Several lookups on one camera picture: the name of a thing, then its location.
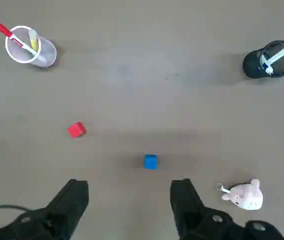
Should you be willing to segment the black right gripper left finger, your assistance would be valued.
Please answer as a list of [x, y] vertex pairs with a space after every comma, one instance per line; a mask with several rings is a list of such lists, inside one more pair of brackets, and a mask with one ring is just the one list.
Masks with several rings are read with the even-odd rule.
[[0, 209], [20, 210], [0, 228], [0, 240], [69, 240], [89, 203], [89, 183], [70, 179], [44, 208], [0, 204]]

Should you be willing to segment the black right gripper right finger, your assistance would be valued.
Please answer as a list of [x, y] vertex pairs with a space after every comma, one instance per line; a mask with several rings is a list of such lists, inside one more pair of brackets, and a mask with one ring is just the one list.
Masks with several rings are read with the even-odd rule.
[[170, 203], [181, 240], [284, 240], [268, 222], [240, 226], [227, 213], [206, 207], [189, 179], [171, 182]]

